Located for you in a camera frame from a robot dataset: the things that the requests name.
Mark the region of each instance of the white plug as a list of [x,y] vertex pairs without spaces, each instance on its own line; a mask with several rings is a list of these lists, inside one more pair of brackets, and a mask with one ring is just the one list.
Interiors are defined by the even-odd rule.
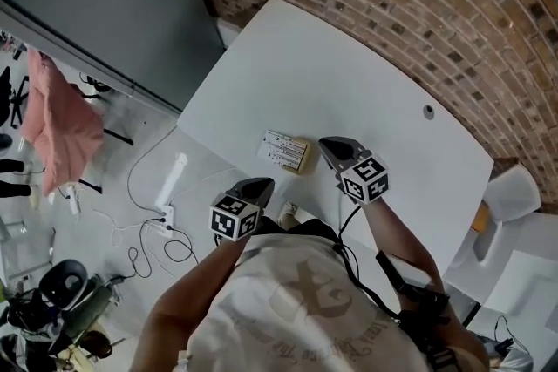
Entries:
[[72,214],[79,214],[79,202],[76,197],[76,189],[70,185],[66,188],[68,193],[68,200],[70,201],[70,209]]

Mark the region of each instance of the white table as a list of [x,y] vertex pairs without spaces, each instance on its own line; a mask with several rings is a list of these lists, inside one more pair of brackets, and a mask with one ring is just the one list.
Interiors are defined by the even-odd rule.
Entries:
[[[425,105],[434,109],[433,120],[425,118]],[[249,175],[272,177],[285,199],[334,227],[339,191],[322,159],[312,175],[296,176],[255,153],[267,129],[315,142],[330,135],[359,140],[387,163],[385,199],[441,274],[473,222],[493,166],[467,130],[404,73],[281,0],[269,0],[228,48],[178,126]],[[353,207],[345,198],[343,219]],[[362,212],[346,233],[376,248]]]

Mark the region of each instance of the power strip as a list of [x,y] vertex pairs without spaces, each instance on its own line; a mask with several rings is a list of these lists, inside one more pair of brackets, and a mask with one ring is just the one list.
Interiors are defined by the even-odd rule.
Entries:
[[160,235],[167,237],[168,239],[172,239],[174,236],[174,231],[172,229],[167,229],[167,227],[174,228],[174,206],[164,205],[160,208],[160,210],[165,214],[163,216],[165,217],[165,221],[155,221],[151,225],[151,228]]

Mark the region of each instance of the small box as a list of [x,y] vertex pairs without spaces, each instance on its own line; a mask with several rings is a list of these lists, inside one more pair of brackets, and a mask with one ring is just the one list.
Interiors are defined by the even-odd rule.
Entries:
[[358,161],[340,175],[344,192],[362,204],[370,203],[389,189],[387,167],[375,155]]
[[256,205],[221,193],[211,206],[209,228],[229,240],[239,240],[256,230],[260,211]]

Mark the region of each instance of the extension cord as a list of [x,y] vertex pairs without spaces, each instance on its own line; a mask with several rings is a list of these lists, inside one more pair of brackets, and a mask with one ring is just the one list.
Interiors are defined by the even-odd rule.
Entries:
[[155,221],[151,224],[151,229],[162,235],[163,237],[167,237],[168,239],[172,239],[174,236],[174,206],[164,205],[160,208],[163,212],[163,217],[165,218],[164,222]]
[[171,172],[167,175],[167,179],[165,179],[165,183],[163,187],[160,189],[159,197],[155,200],[155,207],[163,210],[163,207],[168,204],[168,199],[173,191],[176,183],[178,182],[180,176],[182,175],[182,171],[188,164],[188,157],[185,153],[181,152],[177,155],[176,160],[174,161],[173,168]]

